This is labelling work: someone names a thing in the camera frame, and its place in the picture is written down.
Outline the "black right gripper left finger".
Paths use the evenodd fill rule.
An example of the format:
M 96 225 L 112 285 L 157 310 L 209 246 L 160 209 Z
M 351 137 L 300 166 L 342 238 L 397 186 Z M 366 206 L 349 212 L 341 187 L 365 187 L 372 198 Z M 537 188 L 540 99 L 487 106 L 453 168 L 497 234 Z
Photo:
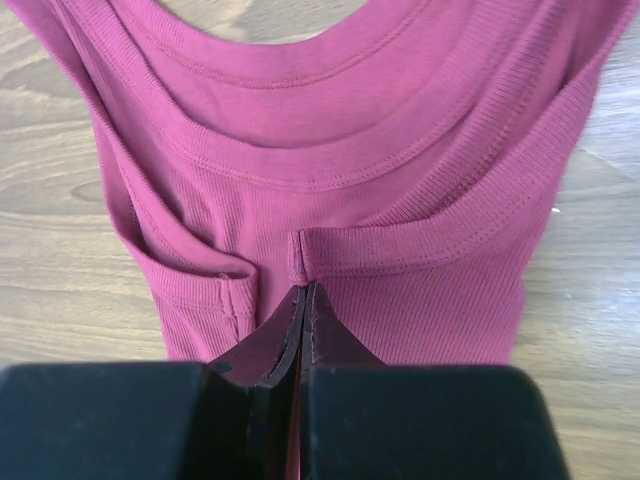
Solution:
M 1 371 L 5 479 L 284 479 L 305 293 L 209 363 Z

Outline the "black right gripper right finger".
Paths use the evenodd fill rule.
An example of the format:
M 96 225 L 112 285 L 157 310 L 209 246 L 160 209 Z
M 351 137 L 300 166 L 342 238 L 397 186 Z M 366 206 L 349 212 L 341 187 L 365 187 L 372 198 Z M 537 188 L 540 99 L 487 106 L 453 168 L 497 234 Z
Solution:
M 300 468 L 305 479 L 566 479 L 535 382 L 510 366 L 389 366 L 306 292 Z

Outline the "maroon tank top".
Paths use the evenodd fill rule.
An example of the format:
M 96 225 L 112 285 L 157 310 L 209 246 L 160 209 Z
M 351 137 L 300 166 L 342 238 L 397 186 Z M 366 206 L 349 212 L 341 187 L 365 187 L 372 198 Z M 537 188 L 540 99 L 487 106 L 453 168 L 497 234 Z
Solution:
M 635 1 L 371 1 L 298 43 L 153 1 L 13 1 L 84 96 L 169 358 L 320 282 L 388 363 L 504 363 L 523 271 Z

